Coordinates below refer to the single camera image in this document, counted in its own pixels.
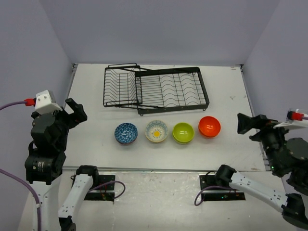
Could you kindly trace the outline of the orange bowl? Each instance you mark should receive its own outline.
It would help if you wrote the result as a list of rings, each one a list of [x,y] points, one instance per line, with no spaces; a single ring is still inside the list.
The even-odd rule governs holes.
[[[203,133],[217,134],[221,131],[221,124],[216,118],[212,116],[204,116],[199,121],[198,129]]]
[[[204,137],[204,138],[206,138],[206,139],[214,139],[214,138],[216,138],[218,135],[219,135],[219,133],[214,133],[214,134],[208,134],[208,133],[203,133],[203,132],[201,132],[201,131],[199,131],[199,133]]]

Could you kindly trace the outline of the blue zigzag pattern bowl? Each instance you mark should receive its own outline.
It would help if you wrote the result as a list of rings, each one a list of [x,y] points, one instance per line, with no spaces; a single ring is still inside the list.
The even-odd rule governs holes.
[[[133,143],[138,137],[138,129],[132,123],[122,123],[115,128],[115,140],[123,145]]]

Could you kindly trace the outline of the lime green bowl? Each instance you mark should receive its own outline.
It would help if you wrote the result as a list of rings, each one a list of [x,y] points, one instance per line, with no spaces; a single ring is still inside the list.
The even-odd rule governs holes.
[[[184,122],[177,123],[172,131],[173,137],[181,141],[193,140],[194,134],[195,132],[193,127],[190,124]]]
[[[179,144],[188,144],[190,143],[192,140],[184,140],[184,141],[181,141],[181,140],[178,140],[176,139],[175,137],[173,138],[177,143]]]

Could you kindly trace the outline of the yellow sun pattern bowl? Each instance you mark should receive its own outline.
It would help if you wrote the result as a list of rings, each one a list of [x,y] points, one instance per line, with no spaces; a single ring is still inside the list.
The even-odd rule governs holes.
[[[152,120],[146,125],[145,136],[151,142],[163,142],[168,137],[168,127],[161,120]]]

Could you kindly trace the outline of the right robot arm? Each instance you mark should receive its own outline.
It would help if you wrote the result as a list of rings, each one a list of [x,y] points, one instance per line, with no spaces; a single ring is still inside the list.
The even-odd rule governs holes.
[[[293,129],[307,128],[308,114],[300,109],[289,110],[285,122],[265,115],[249,117],[237,115],[238,134],[257,129],[250,140],[260,142],[274,176],[290,177],[287,183],[295,193],[282,193],[257,181],[251,180],[228,165],[221,165],[216,172],[215,185],[220,189],[230,187],[245,192],[280,212],[288,223],[308,228],[308,143],[302,138],[285,139]]]

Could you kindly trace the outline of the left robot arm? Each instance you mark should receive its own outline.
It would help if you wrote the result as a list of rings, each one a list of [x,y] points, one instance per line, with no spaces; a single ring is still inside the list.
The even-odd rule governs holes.
[[[72,98],[65,100],[72,109],[68,113],[51,101],[36,99],[32,113],[32,142],[25,161],[26,180],[34,198],[34,231],[75,231],[76,218],[90,189],[99,186],[100,177],[96,166],[80,166],[73,186],[62,206],[59,206],[59,189],[69,130],[88,117],[83,105]]]

